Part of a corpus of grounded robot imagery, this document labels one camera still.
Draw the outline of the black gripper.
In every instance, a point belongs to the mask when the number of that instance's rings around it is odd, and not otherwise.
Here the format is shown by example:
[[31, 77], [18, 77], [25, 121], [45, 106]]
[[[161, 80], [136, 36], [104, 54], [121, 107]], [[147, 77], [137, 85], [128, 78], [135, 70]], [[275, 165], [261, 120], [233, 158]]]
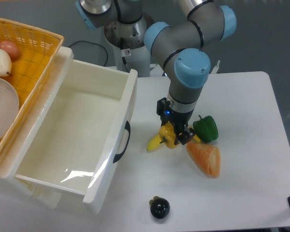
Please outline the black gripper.
[[169, 106], [170, 102], [167, 98], [162, 98], [157, 101], [157, 115], [160, 117], [161, 125], [170, 122], [173, 125], [174, 132], [179, 133], [177, 136], [178, 142], [185, 145], [190, 142], [195, 135], [194, 129], [188, 127], [188, 121], [193, 111], [181, 113], [174, 111]]

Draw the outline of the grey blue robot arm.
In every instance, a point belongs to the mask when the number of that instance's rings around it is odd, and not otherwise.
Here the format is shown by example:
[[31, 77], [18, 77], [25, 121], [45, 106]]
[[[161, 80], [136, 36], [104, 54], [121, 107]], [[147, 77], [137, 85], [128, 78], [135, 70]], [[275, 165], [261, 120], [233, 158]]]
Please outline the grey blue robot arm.
[[160, 65], [170, 87], [168, 96], [157, 103], [157, 114], [162, 124], [172, 125], [175, 144], [189, 142], [194, 131], [188, 121], [211, 68], [202, 48], [235, 32], [233, 10], [212, 0], [181, 0], [187, 19], [171, 27], [154, 22], [140, 0], [78, 0], [75, 5], [89, 29], [104, 29], [118, 70], [136, 70], [146, 77], [152, 58]]

